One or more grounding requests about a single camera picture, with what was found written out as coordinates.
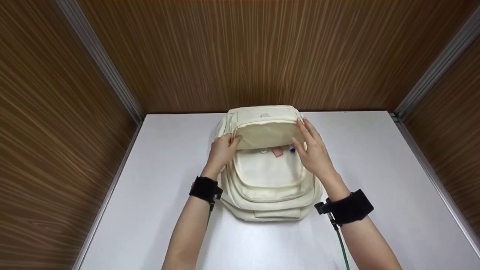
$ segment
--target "brown wall panel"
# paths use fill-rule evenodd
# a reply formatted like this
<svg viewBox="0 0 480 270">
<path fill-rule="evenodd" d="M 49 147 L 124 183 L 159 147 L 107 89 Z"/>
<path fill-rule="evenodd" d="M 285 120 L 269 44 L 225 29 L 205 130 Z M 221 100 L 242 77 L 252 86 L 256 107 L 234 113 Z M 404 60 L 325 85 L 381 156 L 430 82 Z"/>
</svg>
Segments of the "brown wall panel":
<svg viewBox="0 0 480 270">
<path fill-rule="evenodd" d="M 79 0 L 147 113 L 393 111 L 478 0 Z"/>
<path fill-rule="evenodd" d="M 0 1 L 0 269 L 69 269 L 136 124 L 55 1 Z"/>
<path fill-rule="evenodd" d="M 480 39 L 465 52 L 406 126 L 480 236 Z"/>
</svg>

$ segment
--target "green cable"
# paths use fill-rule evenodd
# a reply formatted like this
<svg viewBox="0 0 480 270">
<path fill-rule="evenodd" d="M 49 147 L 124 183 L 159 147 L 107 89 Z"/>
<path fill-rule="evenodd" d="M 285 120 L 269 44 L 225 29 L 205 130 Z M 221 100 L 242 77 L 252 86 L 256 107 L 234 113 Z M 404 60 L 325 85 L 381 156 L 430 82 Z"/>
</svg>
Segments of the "green cable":
<svg viewBox="0 0 480 270">
<path fill-rule="evenodd" d="M 211 215 L 212 215 L 212 210 L 208 211 L 207 227 L 208 227 L 208 223 L 210 222 Z"/>
<path fill-rule="evenodd" d="M 347 267 L 347 270 L 350 270 L 350 266 L 348 266 L 347 253 L 345 252 L 345 247 L 343 246 L 342 237 L 340 236 L 340 230 L 337 229 L 336 234 L 338 236 L 338 240 L 340 241 L 340 246 L 342 247 L 342 253 L 343 253 L 343 259 L 345 260 L 345 266 Z"/>
</svg>

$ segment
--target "white table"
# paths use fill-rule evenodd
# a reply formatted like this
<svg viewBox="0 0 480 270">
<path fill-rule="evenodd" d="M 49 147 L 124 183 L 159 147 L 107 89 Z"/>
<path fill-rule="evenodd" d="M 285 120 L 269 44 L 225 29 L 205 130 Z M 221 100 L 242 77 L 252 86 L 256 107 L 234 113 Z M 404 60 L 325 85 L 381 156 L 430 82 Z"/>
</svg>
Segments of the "white table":
<svg viewBox="0 0 480 270">
<path fill-rule="evenodd" d="M 303 113 L 404 269 L 480 269 L 480 260 L 387 112 Z M 148 115 L 83 270 L 159 270 L 188 191 L 223 114 Z M 299 222 L 246 223 L 217 204 L 198 269 L 345 269 L 335 231 L 311 212 Z"/>
</svg>

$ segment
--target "fingers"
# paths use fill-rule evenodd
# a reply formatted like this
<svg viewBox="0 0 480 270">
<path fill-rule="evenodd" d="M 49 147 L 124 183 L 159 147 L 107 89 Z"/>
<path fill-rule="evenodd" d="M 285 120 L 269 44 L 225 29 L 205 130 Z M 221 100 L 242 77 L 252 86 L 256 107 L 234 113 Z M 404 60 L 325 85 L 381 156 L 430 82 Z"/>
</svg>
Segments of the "fingers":
<svg viewBox="0 0 480 270">
<path fill-rule="evenodd" d="M 233 137 L 232 133 L 227 133 L 227 134 L 222 135 L 220 138 L 225 138 L 230 142 L 232 140 L 232 137 Z"/>
<path fill-rule="evenodd" d="M 310 133 L 310 135 L 312 135 L 312 137 L 315 139 L 315 140 L 322 140 L 322 137 L 320 136 L 320 134 L 318 133 L 318 131 L 315 129 L 315 127 L 312 125 L 312 123 L 310 123 L 310 121 L 308 121 L 307 118 L 303 118 L 303 122 L 305 123 L 305 127 L 307 128 L 308 132 Z"/>
<path fill-rule="evenodd" d="M 241 141 L 241 135 L 235 137 L 235 138 L 232 140 L 232 143 L 230 144 L 230 147 L 233 147 L 234 149 L 237 149 L 237 147 L 239 146 L 240 141 Z"/>
<path fill-rule="evenodd" d="M 310 145 L 311 143 L 315 142 L 312 135 L 310 134 L 308 129 L 305 127 L 303 122 L 300 120 L 300 118 L 297 119 L 297 126 L 299 127 L 300 133 L 302 134 L 303 138 L 307 142 L 307 145 Z"/>
<path fill-rule="evenodd" d="M 307 151 L 305 151 L 305 148 L 303 148 L 303 144 L 299 142 L 297 139 L 292 138 L 292 143 L 293 146 L 295 147 L 296 151 L 299 153 L 301 157 L 307 155 Z"/>
</svg>

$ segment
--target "cable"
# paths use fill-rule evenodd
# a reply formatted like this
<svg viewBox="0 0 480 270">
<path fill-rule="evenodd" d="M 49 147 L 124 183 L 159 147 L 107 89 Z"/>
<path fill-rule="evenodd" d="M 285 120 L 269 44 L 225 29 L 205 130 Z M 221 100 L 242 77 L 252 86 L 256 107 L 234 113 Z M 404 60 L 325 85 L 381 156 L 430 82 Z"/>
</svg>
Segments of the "cable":
<svg viewBox="0 0 480 270">
<path fill-rule="evenodd" d="M 347 253 L 345 251 L 345 247 L 343 246 L 342 236 L 340 235 L 340 231 L 338 230 L 336 221 L 333 218 L 332 213 L 327 213 L 327 215 L 328 215 L 328 219 L 330 220 L 330 223 L 332 224 L 333 228 L 336 231 L 336 235 L 338 236 L 338 241 L 340 242 L 340 247 L 342 248 L 343 260 L 345 261 L 345 267 L 347 268 L 347 270 L 350 270 L 350 266 L 348 265 Z"/>
<path fill-rule="evenodd" d="M 347 253 L 345 252 L 345 247 L 343 246 L 343 241 L 342 241 L 342 237 L 340 236 L 340 231 L 337 230 L 336 234 L 338 236 L 338 240 L 340 241 L 340 246 L 342 247 L 342 253 L 343 253 L 343 259 L 345 260 L 345 266 L 347 267 L 347 270 L 350 270 L 350 266 L 348 266 Z"/>
<path fill-rule="evenodd" d="M 210 209 L 210 210 L 208 211 L 207 227 L 208 227 L 208 223 L 210 222 L 210 216 L 212 215 L 212 210 L 213 210 L 213 209 Z"/>
</svg>

